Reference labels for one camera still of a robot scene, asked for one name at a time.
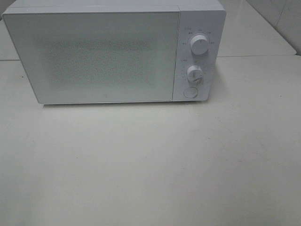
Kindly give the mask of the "round white door button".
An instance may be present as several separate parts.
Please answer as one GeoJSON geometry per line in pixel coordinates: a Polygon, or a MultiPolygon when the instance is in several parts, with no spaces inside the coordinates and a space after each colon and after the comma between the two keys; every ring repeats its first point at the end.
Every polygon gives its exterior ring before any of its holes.
{"type": "Polygon", "coordinates": [[[188,87],[184,90],[183,94],[186,98],[195,98],[198,95],[198,89],[195,87],[188,87]]]}

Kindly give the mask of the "white timer knob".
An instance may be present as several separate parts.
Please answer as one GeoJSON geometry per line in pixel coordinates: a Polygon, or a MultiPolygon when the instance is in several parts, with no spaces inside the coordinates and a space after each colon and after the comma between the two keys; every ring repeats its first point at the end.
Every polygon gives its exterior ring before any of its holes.
{"type": "Polygon", "coordinates": [[[187,69],[187,79],[189,82],[196,83],[203,79],[203,71],[200,66],[193,65],[187,69]]]}

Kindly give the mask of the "white microwave door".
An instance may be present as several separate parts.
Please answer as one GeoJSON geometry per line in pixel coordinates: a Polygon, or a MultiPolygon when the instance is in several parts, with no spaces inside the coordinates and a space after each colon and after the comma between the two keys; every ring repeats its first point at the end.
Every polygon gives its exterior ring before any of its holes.
{"type": "Polygon", "coordinates": [[[177,12],[6,14],[4,21],[41,104],[172,99],[177,12]]]}

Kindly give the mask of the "upper white power knob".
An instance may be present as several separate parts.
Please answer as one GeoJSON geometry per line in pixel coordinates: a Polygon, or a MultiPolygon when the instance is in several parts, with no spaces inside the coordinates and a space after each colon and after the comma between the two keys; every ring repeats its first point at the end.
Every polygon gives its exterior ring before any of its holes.
{"type": "Polygon", "coordinates": [[[197,34],[190,40],[190,49],[195,55],[202,55],[209,49],[209,39],[204,34],[197,34]]]}

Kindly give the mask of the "white microwave oven body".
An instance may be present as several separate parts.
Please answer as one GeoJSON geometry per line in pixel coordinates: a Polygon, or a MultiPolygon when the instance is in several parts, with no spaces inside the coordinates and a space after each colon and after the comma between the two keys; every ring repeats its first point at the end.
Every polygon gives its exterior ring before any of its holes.
{"type": "Polygon", "coordinates": [[[2,18],[4,20],[6,14],[160,12],[179,13],[173,95],[167,102],[207,100],[226,17],[225,9],[217,0],[17,0],[3,12],[2,18]],[[209,49],[202,55],[195,55],[190,49],[190,40],[197,34],[204,34],[209,39],[209,49]],[[196,83],[187,79],[187,69],[193,65],[200,66],[204,74],[203,79],[196,83]],[[184,96],[188,87],[198,89],[195,98],[184,96]]]}

